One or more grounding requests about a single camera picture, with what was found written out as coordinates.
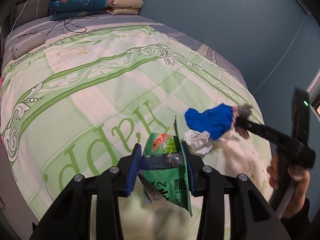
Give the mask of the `green snack packet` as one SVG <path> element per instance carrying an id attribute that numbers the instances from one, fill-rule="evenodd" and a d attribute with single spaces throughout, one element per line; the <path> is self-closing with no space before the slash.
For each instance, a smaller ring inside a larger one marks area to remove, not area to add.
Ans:
<path id="1" fill-rule="evenodd" d="M 191 211 L 188 169 L 185 153 L 175 134 L 152 133 L 146 141 L 138 177 L 143 185 L 143 204 L 152 205 L 160 199 Z"/>

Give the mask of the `blue plastic glove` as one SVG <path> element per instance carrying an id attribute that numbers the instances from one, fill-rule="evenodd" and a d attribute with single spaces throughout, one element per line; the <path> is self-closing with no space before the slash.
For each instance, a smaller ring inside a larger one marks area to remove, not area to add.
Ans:
<path id="1" fill-rule="evenodd" d="M 184 117 L 189 129 L 201 133 L 208 132 L 212 140 L 217 140 L 231 129 L 233 109 L 223 103 L 202 113 L 189 108 Z"/>

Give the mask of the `pink white crumpled cloth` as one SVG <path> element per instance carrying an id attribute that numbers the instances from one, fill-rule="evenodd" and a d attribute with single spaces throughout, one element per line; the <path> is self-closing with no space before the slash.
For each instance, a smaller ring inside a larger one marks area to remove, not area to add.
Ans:
<path id="1" fill-rule="evenodd" d="M 248 132 L 235 123 L 238 117 L 247 119 L 251 113 L 252 106 L 247 103 L 241 106 L 222 103 L 202 113 L 189 108 L 184 114 L 189 130 L 183 134 L 183 139 L 192 152 L 198 155 L 209 153 L 216 141 L 229 140 L 231 131 L 236 131 L 241 137 L 248 139 Z"/>

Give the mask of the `beige folded blanket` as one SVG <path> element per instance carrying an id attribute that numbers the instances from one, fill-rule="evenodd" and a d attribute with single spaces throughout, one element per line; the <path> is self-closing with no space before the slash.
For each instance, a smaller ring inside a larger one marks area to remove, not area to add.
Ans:
<path id="1" fill-rule="evenodd" d="M 143 4 L 143 0 L 112 0 L 112 3 L 103 10 L 103 13 L 111 15 L 138 15 Z"/>

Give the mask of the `white power strip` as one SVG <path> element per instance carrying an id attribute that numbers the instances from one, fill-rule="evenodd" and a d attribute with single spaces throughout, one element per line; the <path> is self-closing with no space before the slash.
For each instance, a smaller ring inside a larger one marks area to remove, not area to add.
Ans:
<path id="1" fill-rule="evenodd" d="M 32 35 L 27 35 L 25 39 L 18 42 L 15 46 L 13 46 L 12 59 L 16 60 L 19 57 L 25 55 L 31 50 L 39 47 L 40 45 L 45 44 L 46 42 L 46 34 L 43 31 L 34 33 Z"/>

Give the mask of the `blue floral folded blanket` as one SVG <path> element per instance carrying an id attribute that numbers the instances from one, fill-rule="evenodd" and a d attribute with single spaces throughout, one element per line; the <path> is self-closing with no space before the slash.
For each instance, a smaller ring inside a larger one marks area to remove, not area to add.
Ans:
<path id="1" fill-rule="evenodd" d="M 50 0 L 48 11 L 51 21 L 102 14 L 113 0 Z"/>

